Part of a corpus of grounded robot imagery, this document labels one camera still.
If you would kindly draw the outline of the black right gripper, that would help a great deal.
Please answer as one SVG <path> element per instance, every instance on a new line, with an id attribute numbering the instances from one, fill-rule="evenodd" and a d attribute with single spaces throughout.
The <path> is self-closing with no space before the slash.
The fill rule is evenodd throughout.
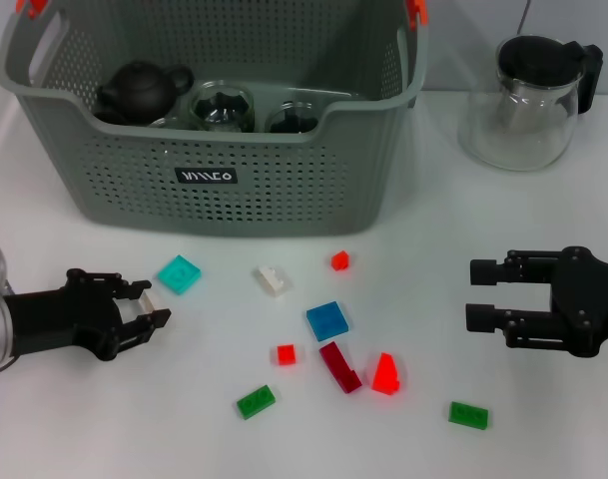
<path id="1" fill-rule="evenodd" d="M 583 246 L 560 251 L 510 250 L 503 263 L 470 262 L 472 285 L 549 283 L 551 311 L 466 306 L 470 332 L 500 330 L 509 348 L 566 349 L 594 357 L 608 339 L 608 263 Z"/>

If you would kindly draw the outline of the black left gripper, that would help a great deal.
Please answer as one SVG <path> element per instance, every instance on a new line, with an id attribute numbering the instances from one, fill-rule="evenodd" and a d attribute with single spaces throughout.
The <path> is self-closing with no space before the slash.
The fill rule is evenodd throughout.
<path id="1" fill-rule="evenodd" d="M 171 311 L 153 310 L 122 323 L 114 299 L 139 299 L 148 280 L 128 282 L 119 273 L 69 269 L 66 283 L 54 290 L 8 295 L 16 356 L 78 346 L 100 360 L 148 342 L 166 326 Z"/>

